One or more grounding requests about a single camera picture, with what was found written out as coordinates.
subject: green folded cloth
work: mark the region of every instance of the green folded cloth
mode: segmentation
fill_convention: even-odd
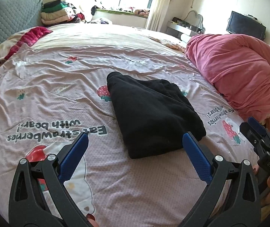
[[[56,12],[56,11],[58,11],[58,10],[61,10],[61,9],[65,8],[65,7],[67,7],[67,6],[68,6],[67,4],[59,3],[59,4],[57,4],[57,5],[54,6],[54,7],[44,8],[44,9],[42,10],[42,12],[45,12],[45,13],[53,13],[53,12]]]

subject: white bed cover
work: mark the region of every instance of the white bed cover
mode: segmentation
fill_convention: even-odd
[[[80,131],[90,131],[89,148],[64,185],[85,215],[94,214],[101,227],[171,227],[188,214],[206,184],[183,150],[128,157],[107,93],[106,77],[113,71],[177,84],[203,120],[207,136],[201,143],[226,160],[256,164],[252,145],[239,134],[243,120],[184,54],[130,27],[71,24],[51,30],[0,67],[0,213],[5,219],[18,161],[57,153]],[[226,193],[225,188],[217,208]]]

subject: silver screw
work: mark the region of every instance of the silver screw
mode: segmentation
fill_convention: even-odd
[[[48,160],[55,160],[55,158],[56,158],[56,155],[55,154],[50,154],[48,156]]]
[[[222,157],[221,155],[217,155],[217,156],[215,157],[215,159],[216,159],[217,161],[223,161],[223,157]]]
[[[27,159],[25,159],[25,158],[23,158],[23,159],[21,159],[21,160],[19,161],[19,163],[20,163],[21,165],[25,164],[26,162],[27,162]]]
[[[249,166],[250,165],[250,161],[245,159],[244,160],[244,164],[247,165],[247,166]]]

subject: bed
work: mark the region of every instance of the bed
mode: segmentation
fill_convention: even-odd
[[[0,65],[0,214],[5,220],[18,161],[57,153],[81,131],[89,132],[89,148],[64,185],[84,215],[94,214],[100,226],[169,227],[189,213],[206,184],[183,150],[129,158],[107,91],[113,71],[177,84],[204,123],[207,135],[201,143],[226,160],[256,164],[252,145],[239,132],[243,120],[173,38],[118,25],[49,30]],[[41,187],[58,216],[43,181]]]

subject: blue gripper pad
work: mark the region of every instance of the blue gripper pad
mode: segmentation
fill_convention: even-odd
[[[89,138],[84,133],[71,148],[62,163],[60,164],[59,181],[63,184],[71,179],[76,167],[78,166],[82,156],[89,146]]]
[[[211,165],[196,142],[188,133],[183,135],[182,145],[190,161],[192,162],[199,178],[208,185],[212,181]]]
[[[255,118],[249,117],[248,124],[260,135],[266,136],[266,130]]]

